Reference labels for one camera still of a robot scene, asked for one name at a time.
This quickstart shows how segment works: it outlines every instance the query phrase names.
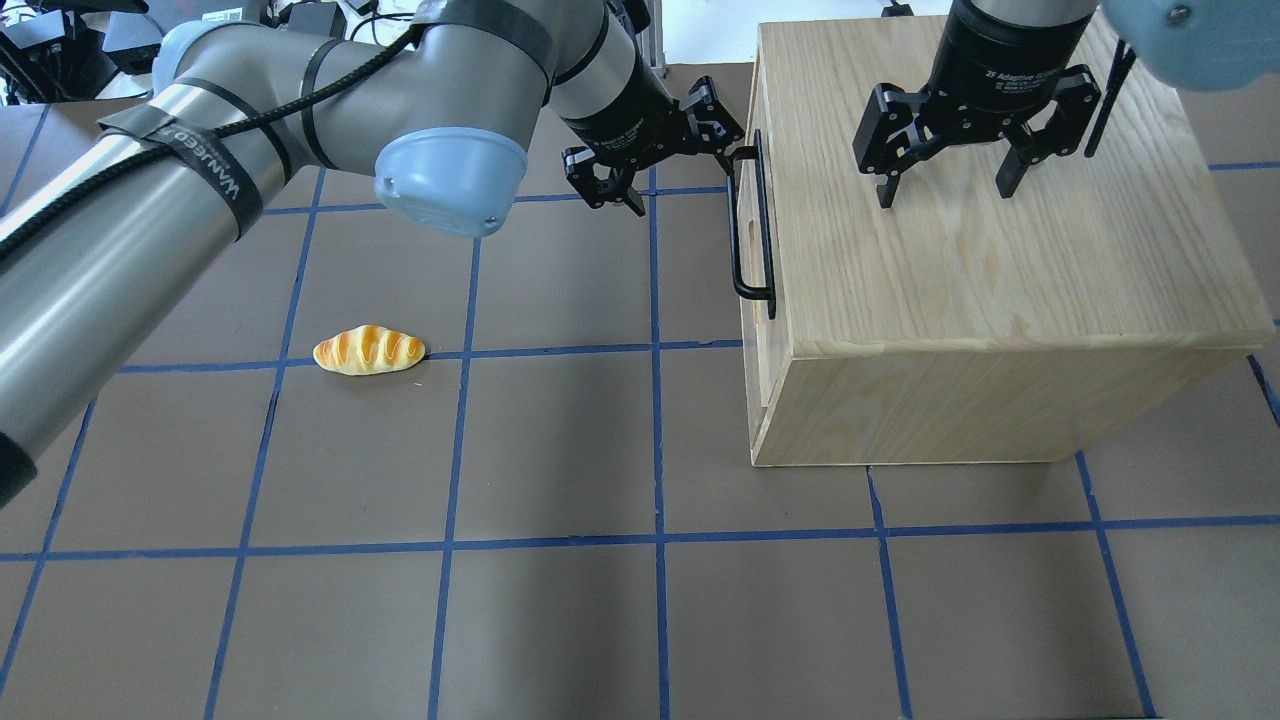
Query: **wooden box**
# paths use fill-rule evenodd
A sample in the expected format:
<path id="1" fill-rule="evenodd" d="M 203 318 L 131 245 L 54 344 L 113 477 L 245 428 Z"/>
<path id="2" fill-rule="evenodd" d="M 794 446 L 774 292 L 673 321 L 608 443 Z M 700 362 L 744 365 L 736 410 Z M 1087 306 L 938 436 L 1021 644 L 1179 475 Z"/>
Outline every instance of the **wooden box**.
<path id="1" fill-rule="evenodd" d="M 882 210 L 854 131 L 877 82 L 924 83 L 943 22 L 760 26 L 748 138 L 778 305 L 742 302 L 756 465 L 1059 460 L 1275 332 L 1178 95 L 1140 63 L 1096 158 L 1051 158 L 1001 200 L 1006 143 L 948 149 Z M 1076 53 L 1100 83 L 1114 44 L 1100 14 Z"/>

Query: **croissant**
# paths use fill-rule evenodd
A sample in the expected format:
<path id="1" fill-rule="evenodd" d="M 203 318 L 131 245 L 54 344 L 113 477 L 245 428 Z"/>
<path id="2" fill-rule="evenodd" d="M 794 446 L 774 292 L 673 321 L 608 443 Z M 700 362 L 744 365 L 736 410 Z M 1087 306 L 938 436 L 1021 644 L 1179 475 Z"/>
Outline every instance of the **croissant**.
<path id="1" fill-rule="evenodd" d="M 375 375 L 412 368 L 426 356 L 413 336 L 381 325 L 360 325 L 323 341 L 311 351 L 317 365 L 343 375 Z"/>

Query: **gray floor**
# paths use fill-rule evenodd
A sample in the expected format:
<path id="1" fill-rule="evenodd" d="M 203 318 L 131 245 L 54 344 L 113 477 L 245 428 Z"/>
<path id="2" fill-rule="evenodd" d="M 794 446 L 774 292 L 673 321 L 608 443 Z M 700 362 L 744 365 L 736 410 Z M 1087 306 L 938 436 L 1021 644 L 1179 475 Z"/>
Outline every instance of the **gray floor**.
<path id="1" fill-rule="evenodd" d="M 1280 313 L 1280 82 L 1188 101 Z M 114 106 L 0 113 L 4 208 Z M 276 199 L 0 512 L 0 717 L 1275 716 L 1276 345 L 1056 465 L 755 470 L 714 165 L 568 143 L 484 241 Z"/>

